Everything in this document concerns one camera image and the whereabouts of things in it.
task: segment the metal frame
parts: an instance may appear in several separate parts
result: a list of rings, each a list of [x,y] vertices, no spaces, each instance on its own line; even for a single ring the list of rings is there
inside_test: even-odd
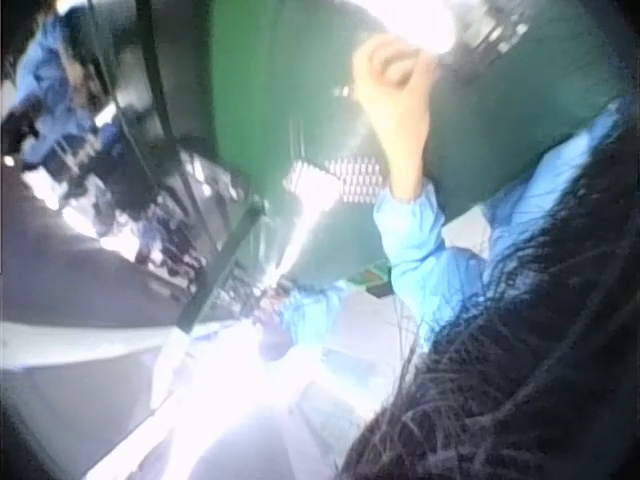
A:
[[[207,265],[202,283],[180,312],[176,323],[176,326],[187,335],[190,335],[195,325],[203,319],[205,312],[213,302],[214,290],[227,278],[240,246],[263,215],[264,205],[262,202],[252,201],[224,242],[222,249]]]

